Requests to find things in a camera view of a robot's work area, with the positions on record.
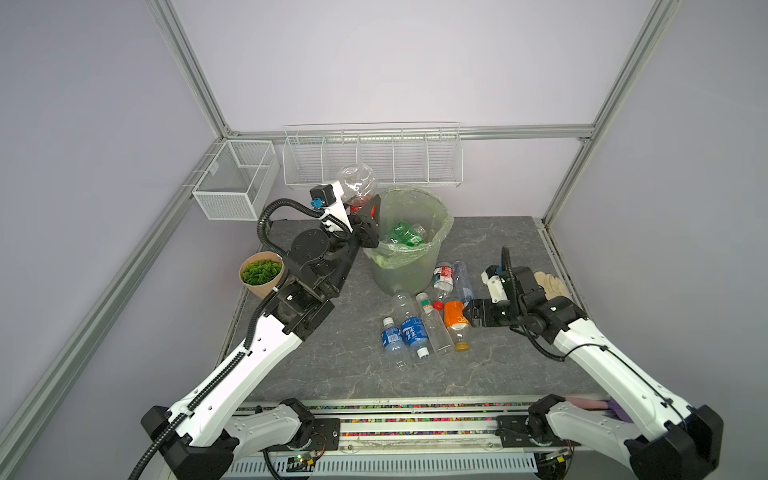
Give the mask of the orange label bottle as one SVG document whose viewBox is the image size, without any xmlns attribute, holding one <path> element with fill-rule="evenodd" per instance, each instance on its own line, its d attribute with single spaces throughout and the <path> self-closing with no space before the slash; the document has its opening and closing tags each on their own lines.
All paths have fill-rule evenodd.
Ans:
<svg viewBox="0 0 768 480">
<path fill-rule="evenodd" d="M 468 351 L 471 325 L 463 314 L 464 305 L 459 300 L 450 300 L 444 305 L 443 321 L 458 352 Z"/>
</svg>

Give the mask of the crushed green bottle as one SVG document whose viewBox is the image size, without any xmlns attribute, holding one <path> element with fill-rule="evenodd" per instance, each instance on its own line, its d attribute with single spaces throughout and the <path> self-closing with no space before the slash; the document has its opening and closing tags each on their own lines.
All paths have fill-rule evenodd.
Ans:
<svg viewBox="0 0 768 480">
<path fill-rule="evenodd" d="M 412 225 L 408 222 L 400 221 L 389 232 L 389 239 L 393 244 L 401 244 L 408 247 L 416 247 L 424 243 L 412 231 Z"/>
</svg>

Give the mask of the clear bottle pale cap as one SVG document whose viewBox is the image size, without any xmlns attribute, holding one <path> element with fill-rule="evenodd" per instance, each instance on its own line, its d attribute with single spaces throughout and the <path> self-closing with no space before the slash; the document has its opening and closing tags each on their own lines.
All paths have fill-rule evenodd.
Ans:
<svg viewBox="0 0 768 480">
<path fill-rule="evenodd" d="M 420 224 L 413 224 L 412 225 L 412 231 L 415 235 L 417 235 L 422 241 L 425 241 L 427 239 L 427 232 L 426 230 L 420 225 Z"/>
</svg>

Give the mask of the red label purple cap bottle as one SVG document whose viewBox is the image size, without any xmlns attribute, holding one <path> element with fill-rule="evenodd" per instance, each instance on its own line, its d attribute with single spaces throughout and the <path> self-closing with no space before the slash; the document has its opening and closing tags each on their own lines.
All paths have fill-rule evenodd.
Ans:
<svg viewBox="0 0 768 480">
<path fill-rule="evenodd" d="M 342 201 L 351 213 L 359 211 L 378 190 L 373 169 L 363 163 L 343 167 L 338 180 L 342 187 Z"/>
</svg>

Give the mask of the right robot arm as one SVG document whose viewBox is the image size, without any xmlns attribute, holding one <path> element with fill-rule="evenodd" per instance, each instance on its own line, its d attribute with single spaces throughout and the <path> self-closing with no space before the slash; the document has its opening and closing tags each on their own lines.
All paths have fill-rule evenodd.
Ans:
<svg viewBox="0 0 768 480">
<path fill-rule="evenodd" d="M 654 380 L 569 298 L 547 298 L 530 268 L 513 265 L 507 247 L 482 278 L 490 296 L 468 304 L 469 318 L 482 327 L 509 328 L 550 360 L 574 361 L 625 414 L 609 417 L 549 394 L 529 406 L 525 419 L 498 419 L 503 446 L 570 441 L 639 479 L 704 479 L 718 468 L 724 421 L 711 407 L 694 407 Z"/>
</svg>

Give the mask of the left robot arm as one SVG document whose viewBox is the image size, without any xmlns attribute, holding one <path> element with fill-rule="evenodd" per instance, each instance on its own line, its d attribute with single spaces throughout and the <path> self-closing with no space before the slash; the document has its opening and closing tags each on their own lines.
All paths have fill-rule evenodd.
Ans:
<svg viewBox="0 0 768 480">
<path fill-rule="evenodd" d="M 304 231 L 285 251 L 267 233 L 271 214 L 281 207 L 334 228 Z M 139 478 L 155 454 L 178 479 L 219 479 L 242 457 L 310 443 L 314 416 L 295 398 L 249 416 L 239 417 L 236 411 L 332 312 L 360 249 L 379 243 L 381 211 L 381 198 L 375 195 L 352 214 L 334 214 L 318 193 L 309 206 L 281 198 L 263 209 L 257 234 L 265 252 L 281 257 L 282 276 L 256 307 L 236 349 L 184 398 L 170 407 L 154 406 L 143 416 L 152 443 L 130 478 Z"/>
</svg>

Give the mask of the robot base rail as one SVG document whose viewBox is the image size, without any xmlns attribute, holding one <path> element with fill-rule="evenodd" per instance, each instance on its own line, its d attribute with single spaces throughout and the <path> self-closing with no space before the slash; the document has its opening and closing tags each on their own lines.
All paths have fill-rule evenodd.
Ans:
<svg viewBox="0 0 768 480">
<path fill-rule="evenodd" d="M 524 432 L 536 395 L 308 400 L 305 447 L 248 454 L 228 479 L 598 478 L 631 471 L 579 440 L 538 445 Z"/>
</svg>

